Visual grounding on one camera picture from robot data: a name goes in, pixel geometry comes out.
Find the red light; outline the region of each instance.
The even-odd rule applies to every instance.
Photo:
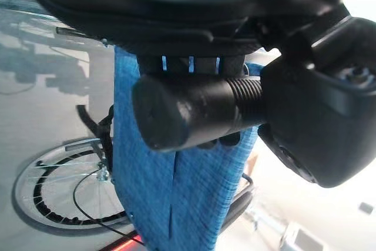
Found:
[[[137,235],[133,239],[141,241],[141,236]],[[124,242],[118,247],[115,247],[114,249],[112,249],[112,251],[126,251],[126,250],[129,250],[130,247],[133,247],[135,244],[138,244],[138,243],[133,240],[128,240],[127,242]]]

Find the black cable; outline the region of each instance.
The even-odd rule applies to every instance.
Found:
[[[243,173],[243,174],[241,175],[241,177],[242,177],[243,179],[247,180],[247,181],[249,182],[249,184],[253,186],[253,180],[252,180],[252,178],[251,178],[249,175],[246,175],[245,173]]]
[[[118,231],[118,230],[116,230],[116,229],[113,229],[112,227],[106,226],[106,225],[104,225],[103,223],[101,223],[100,221],[94,219],[93,217],[91,217],[90,215],[88,215],[84,210],[82,210],[82,208],[78,205],[78,203],[77,203],[77,201],[76,201],[76,190],[77,190],[77,188],[80,186],[80,184],[81,184],[85,179],[87,179],[89,176],[93,175],[94,173],[98,172],[99,170],[100,170],[100,169],[95,170],[94,172],[91,172],[90,174],[88,174],[87,176],[85,176],[83,179],[81,179],[81,180],[77,183],[76,187],[74,188],[74,190],[73,190],[73,202],[75,203],[77,209],[79,209],[81,213],[83,213],[86,217],[88,217],[90,220],[92,220],[92,221],[95,222],[96,224],[98,224],[98,225],[100,225],[100,226],[103,226],[103,227],[107,228],[108,230],[111,230],[112,232],[115,232],[115,233],[117,233],[117,234],[119,234],[119,235],[122,235],[123,237],[125,237],[125,238],[127,238],[127,239],[129,239],[129,240],[133,240],[134,242],[137,242],[138,244],[140,244],[140,245],[142,245],[142,246],[145,246],[145,244],[144,244],[143,242],[141,242],[141,241],[139,241],[139,240],[137,240],[137,239],[134,239],[134,238],[132,238],[131,236],[128,236],[128,235],[126,235],[125,233],[122,233],[122,232],[120,232],[120,231]]]

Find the black strap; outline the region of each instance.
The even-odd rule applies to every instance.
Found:
[[[113,105],[108,111],[108,116],[106,116],[98,124],[95,123],[89,116],[84,105],[76,105],[76,109],[81,121],[88,127],[96,138],[100,139],[107,159],[107,170],[112,172],[112,140],[110,133],[113,119]]]

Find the bicycle wheel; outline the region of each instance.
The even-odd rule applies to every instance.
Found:
[[[105,164],[100,140],[96,138],[53,149],[19,175],[14,187],[16,207],[31,220],[28,222],[47,232],[76,235],[104,230],[77,209],[72,194],[82,178],[98,170],[78,187],[79,206],[103,224],[130,224]]]

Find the blue fabric bag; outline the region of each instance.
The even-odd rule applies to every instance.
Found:
[[[249,65],[252,75],[260,66]],[[238,146],[217,143],[157,153],[142,141],[133,117],[131,90],[137,60],[115,48],[113,178],[117,195],[149,250],[213,250],[237,189],[257,128]]]

